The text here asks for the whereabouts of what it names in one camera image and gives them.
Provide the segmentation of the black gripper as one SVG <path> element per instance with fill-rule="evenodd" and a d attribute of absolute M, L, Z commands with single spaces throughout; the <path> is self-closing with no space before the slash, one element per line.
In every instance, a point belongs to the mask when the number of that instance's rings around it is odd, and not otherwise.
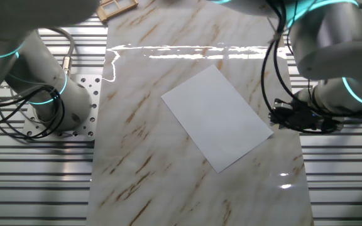
<path fill-rule="evenodd" d="M 300 102 L 286 103 L 280 99 L 275 99 L 273 109 L 268 118 L 271 124 L 278 124 L 279 127 L 290 126 L 300 131 L 319 132 L 321 134 L 338 132 L 343 128 L 341 121 L 332 117 L 320 116 Z"/>

